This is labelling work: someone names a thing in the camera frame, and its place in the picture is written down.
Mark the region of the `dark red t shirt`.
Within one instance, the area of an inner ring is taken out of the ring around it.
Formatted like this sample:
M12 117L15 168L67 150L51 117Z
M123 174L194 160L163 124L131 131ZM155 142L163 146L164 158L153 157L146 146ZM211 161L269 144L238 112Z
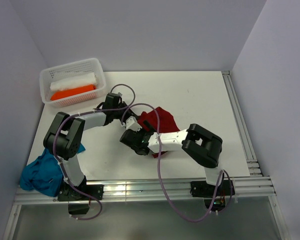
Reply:
M162 143L161 146L161 154L165 154L166 152L174 152L177 151L180 146L169 146L169 143L164 143L163 134L169 134L174 132L179 132L173 115L164 110L161 107L157 107L156 112L159 116L159 133L161 134L160 140ZM137 123L142 127L138 134L143 133L141 137L141 143L134 150L136 154L141 156L147 156L151 154L153 158L157 158L159 155L159 141L158 141L158 119L157 114L154 110L150 112L142 112L138 117Z

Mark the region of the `white plastic basket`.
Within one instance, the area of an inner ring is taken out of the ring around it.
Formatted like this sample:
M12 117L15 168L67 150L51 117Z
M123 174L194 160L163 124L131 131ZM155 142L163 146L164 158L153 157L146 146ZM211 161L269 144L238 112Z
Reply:
M61 108L104 96L106 78L97 58L44 69L39 74L41 100Z

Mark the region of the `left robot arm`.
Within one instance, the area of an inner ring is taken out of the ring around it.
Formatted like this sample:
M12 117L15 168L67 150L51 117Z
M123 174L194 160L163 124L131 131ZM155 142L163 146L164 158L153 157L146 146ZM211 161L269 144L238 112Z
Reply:
M87 201L101 200L104 186L88 185L87 178L81 170L78 152L84 131L103 127L113 120L119 120L127 108L121 94L108 93L105 101L95 110L71 116L58 112L43 140L43 146L56 157L63 181L59 188L57 200Z

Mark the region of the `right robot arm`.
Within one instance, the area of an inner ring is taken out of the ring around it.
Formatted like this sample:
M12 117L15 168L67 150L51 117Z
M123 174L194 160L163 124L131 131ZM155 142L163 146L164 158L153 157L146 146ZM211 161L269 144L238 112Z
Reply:
M141 156L183 150L204 167L206 189L210 194L217 195L224 188L219 165L223 140L198 124L192 123L188 129L169 133L127 129L120 142Z

